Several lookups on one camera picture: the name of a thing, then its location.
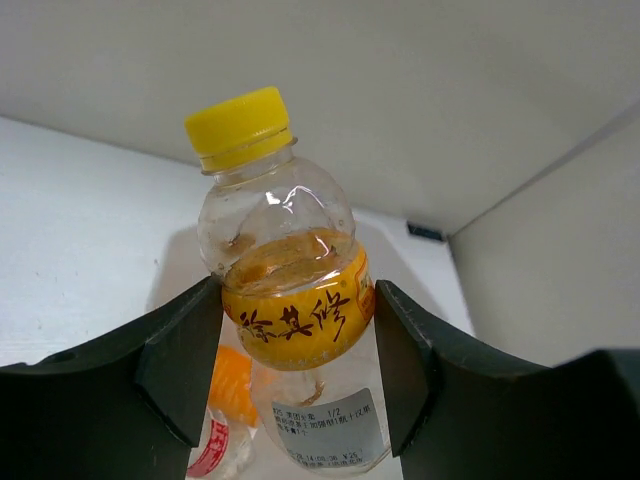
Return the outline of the clear bottle red label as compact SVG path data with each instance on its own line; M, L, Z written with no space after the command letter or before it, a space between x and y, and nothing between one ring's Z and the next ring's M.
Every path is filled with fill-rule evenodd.
M186 479L238 479L255 459L250 429L207 408L200 443L190 452Z

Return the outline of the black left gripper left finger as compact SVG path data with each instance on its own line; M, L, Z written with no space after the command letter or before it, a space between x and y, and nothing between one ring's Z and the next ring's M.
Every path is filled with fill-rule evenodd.
M205 278L76 347L1 370L5 479L182 479L200 441L222 326Z

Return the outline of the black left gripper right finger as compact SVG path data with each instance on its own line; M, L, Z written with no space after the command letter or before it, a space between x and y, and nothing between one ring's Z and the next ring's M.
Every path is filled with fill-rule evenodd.
M376 284L392 454L407 479L635 479L639 353L545 367L502 352Z

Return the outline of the clear bottle yellow cap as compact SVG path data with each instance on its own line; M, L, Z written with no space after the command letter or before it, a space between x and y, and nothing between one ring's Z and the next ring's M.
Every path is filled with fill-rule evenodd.
M374 327L375 286L339 184L297 156L279 90L189 116L212 187L197 238L251 358L250 395L271 440L329 478L390 451Z

